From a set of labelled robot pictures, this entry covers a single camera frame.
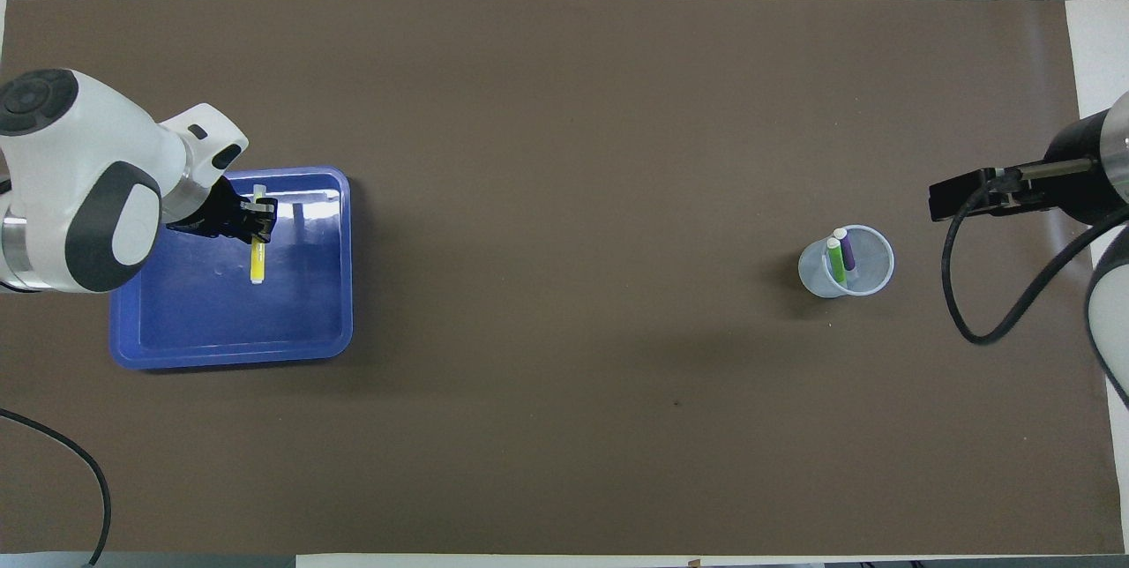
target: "cup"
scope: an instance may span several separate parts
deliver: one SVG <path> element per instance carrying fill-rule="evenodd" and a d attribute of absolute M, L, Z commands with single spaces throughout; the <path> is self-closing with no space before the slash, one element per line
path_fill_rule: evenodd
<path fill-rule="evenodd" d="M 828 238 L 816 239 L 799 254 L 799 280 L 812 295 L 824 299 L 866 297 L 885 288 L 894 274 L 894 250 L 881 233 L 863 225 L 843 228 L 855 251 L 855 270 L 847 271 L 846 282 L 839 283 L 831 274 Z"/>

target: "plastic tray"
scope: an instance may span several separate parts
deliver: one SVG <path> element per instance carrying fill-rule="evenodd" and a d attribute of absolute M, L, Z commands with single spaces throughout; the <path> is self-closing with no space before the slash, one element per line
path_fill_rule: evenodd
<path fill-rule="evenodd" d="M 266 279 L 251 247 L 161 228 L 141 271 L 110 298 L 110 350 L 130 369 L 198 367 L 341 353 L 352 339 L 349 182 L 334 167 L 228 174 L 279 201 Z"/>

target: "cable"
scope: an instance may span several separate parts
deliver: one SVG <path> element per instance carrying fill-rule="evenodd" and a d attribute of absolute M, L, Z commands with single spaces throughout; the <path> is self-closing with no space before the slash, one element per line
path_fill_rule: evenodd
<path fill-rule="evenodd" d="M 1023 291 L 1023 295 L 1016 299 L 1012 309 L 1008 311 L 1007 315 L 1004 316 L 1004 320 L 999 322 L 999 325 L 992 329 L 992 331 L 988 334 L 975 334 L 969 329 L 968 323 L 964 322 L 964 317 L 961 316 L 961 311 L 956 307 L 956 297 L 953 295 L 953 280 L 949 270 L 949 263 L 953 257 L 953 243 L 956 242 L 956 230 L 960 229 L 961 222 L 964 221 L 965 217 L 968 217 L 969 211 L 972 211 L 977 203 L 980 203 L 980 201 L 988 195 L 989 191 L 992 191 L 1004 183 L 1012 182 L 1014 180 L 1015 175 L 1000 175 L 999 177 L 983 183 L 983 186 L 973 191 L 972 195 L 969 196 L 969 199 L 960 207 L 960 210 L 956 211 L 956 215 L 953 216 L 953 221 L 948 225 L 948 234 L 945 236 L 945 246 L 940 252 L 940 286 L 945 291 L 945 304 L 948 306 L 948 314 L 953 317 L 953 323 L 956 324 L 956 330 L 961 332 L 961 335 L 963 335 L 970 343 L 975 343 L 977 346 L 988 346 L 988 343 L 995 343 L 997 340 L 1000 340 L 1005 334 L 1010 332 L 1012 327 L 1014 327 L 1019 321 L 1019 317 L 1022 317 L 1023 314 L 1027 312 L 1027 308 L 1031 307 L 1031 304 L 1034 303 L 1035 297 L 1039 297 L 1039 294 L 1047 288 L 1047 285 L 1051 281 L 1051 279 L 1053 279 L 1054 276 L 1070 262 L 1070 260 L 1073 260 L 1078 253 L 1082 253 L 1086 246 L 1089 246 L 1089 243 L 1092 243 L 1093 239 L 1097 239 L 1102 234 L 1129 219 L 1129 203 L 1126 203 L 1124 207 L 1121 207 L 1117 211 L 1113 211 L 1109 216 L 1102 218 L 1096 225 L 1089 227 L 1088 230 L 1085 230 L 1085 233 L 1074 238 L 1073 242 L 1067 244 L 1066 247 L 1043 268 L 1043 270 L 1039 271 L 1039 274 L 1035 276 L 1035 279 L 1033 279 L 1026 290 Z"/>
<path fill-rule="evenodd" d="M 70 451 L 75 452 L 75 455 L 82 458 L 82 462 L 85 462 L 86 465 L 90 467 L 90 471 L 94 472 L 94 477 L 98 480 L 98 490 L 102 492 L 102 533 L 98 535 L 98 544 L 94 547 L 94 552 L 90 554 L 90 559 L 86 562 L 86 566 L 93 567 L 98 562 L 98 558 L 102 557 L 102 551 L 106 548 L 106 538 L 110 536 L 110 484 L 106 483 L 106 477 L 102 473 L 102 467 L 98 466 L 98 462 L 94 460 L 94 456 L 86 453 L 86 449 L 80 447 L 78 443 L 71 440 L 68 436 L 61 435 L 46 425 L 42 425 L 30 418 L 20 416 L 14 411 L 8 411 L 3 408 L 0 408 L 0 418 L 7 418 L 12 422 L 17 422 L 24 427 L 40 431 L 40 434 L 43 434 L 62 446 L 68 447 Z"/>

